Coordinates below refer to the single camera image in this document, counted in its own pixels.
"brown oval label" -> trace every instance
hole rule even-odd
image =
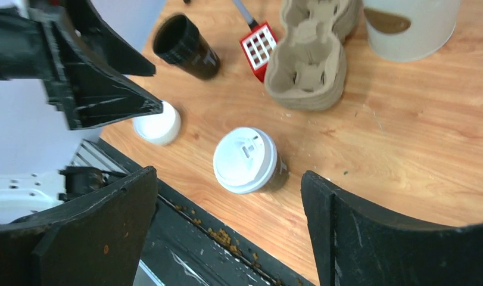
[[[373,8],[364,8],[364,15],[373,28],[384,34],[397,34],[406,31],[412,22],[410,19],[393,13]]]

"wood grain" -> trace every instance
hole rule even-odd
[[[282,36],[280,1],[244,2]],[[362,20],[345,44],[343,98],[320,113],[286,110],[265,93],[239,47],[248,27],[231,2],[172,0],[158,23],[176,11],[217,51],[220,74],[196,80],[159,60],[148,43],[144,55],[157,75],[133,80],[179,109],[182,133],[157,147],[128,120],[102,137],[139,164],[155,166],[162,180],[240,234],[318,285],[300,197],[306,170],[405,215],[456,226],[483,221],[483,0],[464,0],[449,43],[414,63],[375,56]],[[274,138],[291,170],[284,189],[233,195],[216,182],[213,151],[238,126]]]

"white plastic lid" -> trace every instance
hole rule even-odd
[[[273,175],[277,155],[275,143],[263,131],[236,128],[215,149],[215,177],[224,188],[236,194],[256,191]]]
[[[182,120],[176,109],[166,101],[163,101],[163,112],[140,116],[133,119],[133,127],[136,133],[156,145],[171,143],[180,133]]]

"black cup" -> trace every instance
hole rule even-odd
[[[162,24],[155,35],[153,50],[168,64],[202,80],[211,79],[220,68],[219,56],[184,14],[175,14]]]

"white bucket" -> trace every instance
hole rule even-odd
[[[455,29],[460,1],[363,0],[371,49],[380,57],[397,62],[420,60],[435,53]],[[372,15],[376,17],[370,19],[369,11],[374,11]],[[383,17],[377,12],[397,17]],[[394,30],[394,26],[404,26],[398,18],[408,20],[409,27]]]
[[[144,140],[155,145],[167,145],[178,136],[182,125],[180,114],[174,107],[163,101],[163,112],[133,119],[135,132]]]
[[[257,128],[240,127],[220,140],[213,154],[213,172],[222,187],[247,194],[283,186],[288,169],[271,137]]]

